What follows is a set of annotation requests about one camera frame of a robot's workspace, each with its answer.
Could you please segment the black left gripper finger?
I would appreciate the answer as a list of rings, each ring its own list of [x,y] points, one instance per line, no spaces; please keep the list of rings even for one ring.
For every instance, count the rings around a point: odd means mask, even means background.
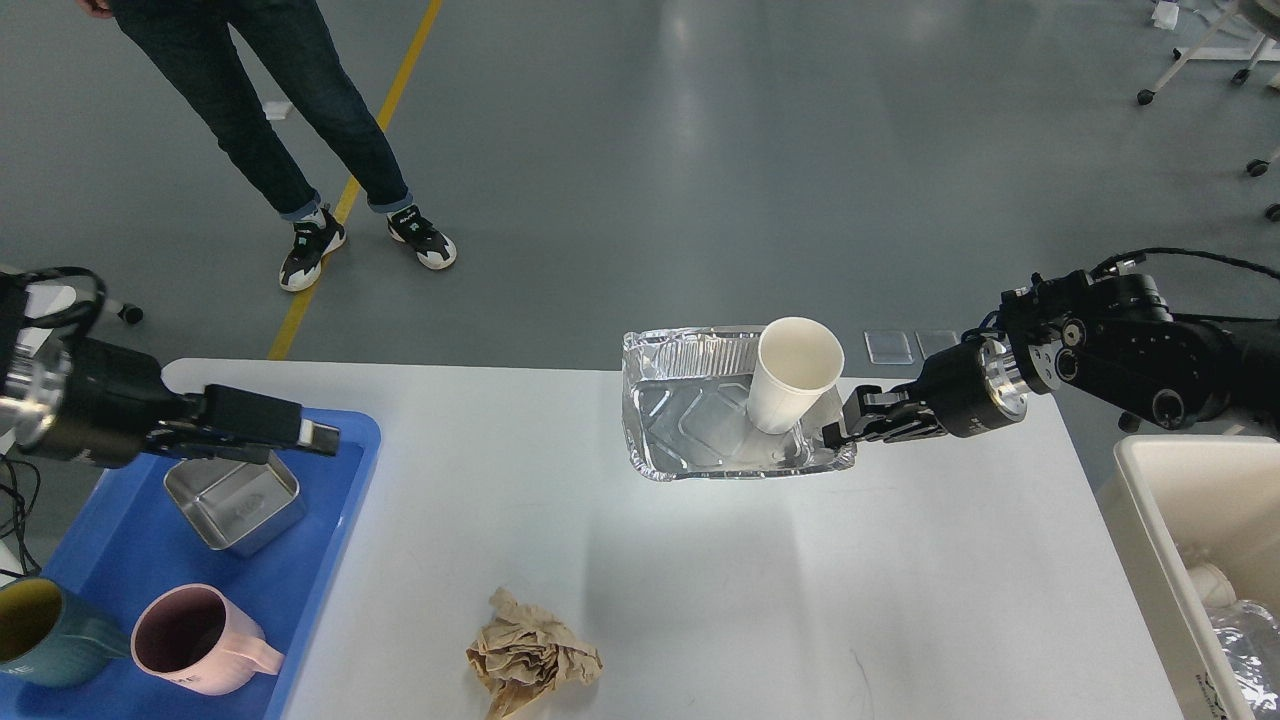
[[[225,459],[236,462],[265,464],[270,452],[282,448],[285,448],[285,443],[175,432],[154,432],[145,438],[146,454],[178,460]]]
[[[328,457],[340,446],[340,430],[306,419],[300,404],[229,386],[206,386],[189,424],[192,436],[282,442]]]

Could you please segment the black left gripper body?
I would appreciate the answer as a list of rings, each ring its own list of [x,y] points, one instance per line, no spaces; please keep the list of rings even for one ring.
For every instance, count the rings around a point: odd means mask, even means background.
[[[166,421],[188,421],[197,393],[168,388],[157,359],[99,340],[55,340],[8,365],[8,429],[23,454],[123,468]]]

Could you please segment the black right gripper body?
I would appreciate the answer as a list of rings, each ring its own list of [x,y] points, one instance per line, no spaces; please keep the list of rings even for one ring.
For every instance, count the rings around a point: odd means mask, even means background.
[[[996,338],[969,338],[937,352],[916,378],[916,401],[961,438],[1021,421],[1029,393],[1012,351]]]

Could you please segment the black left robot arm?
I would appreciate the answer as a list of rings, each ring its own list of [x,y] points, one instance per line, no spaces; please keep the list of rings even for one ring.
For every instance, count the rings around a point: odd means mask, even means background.
[[[90,296],[41,316],[29,290],[88,278]],[[31,456],[119,469],[140,455],[264,464],[274,451],[337,455],[340,432],[301,405],[229,386],[178,393],[159,361],[90,334],[108,302],[81,266],[3,274],[3,430]]]

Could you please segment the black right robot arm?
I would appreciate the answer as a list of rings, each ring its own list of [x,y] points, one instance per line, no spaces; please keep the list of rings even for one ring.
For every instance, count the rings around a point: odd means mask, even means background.
[[[823,428],[824,446],[969,438],[1019,423],[1030,395],[1064,386],[1117,407],[1126,432],[1224,420],[1276,438],[1277,320],[1172,313],[1155,279],[1135,269],[1148,256],[1120,252],[1005,291],[915,380],[855,388]]]

